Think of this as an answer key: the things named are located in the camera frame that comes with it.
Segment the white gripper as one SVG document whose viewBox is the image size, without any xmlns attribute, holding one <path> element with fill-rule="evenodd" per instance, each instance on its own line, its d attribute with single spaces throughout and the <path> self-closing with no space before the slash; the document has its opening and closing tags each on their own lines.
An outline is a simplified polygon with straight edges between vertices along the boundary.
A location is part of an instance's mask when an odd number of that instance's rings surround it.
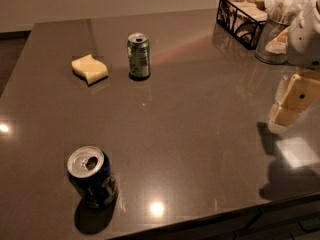
<svg viewBox="0 0 320 240">
<path fill-rule="evenodd" d="M 291 23 L 287 60 L 303 68 L 320 68 L 320 0 L 309 0 Z M 290 127 L 319 98 L 319 72 L 301 71 L 291 78 L 284 75 L 269 113 L 269 127 Z"/>
</svg>

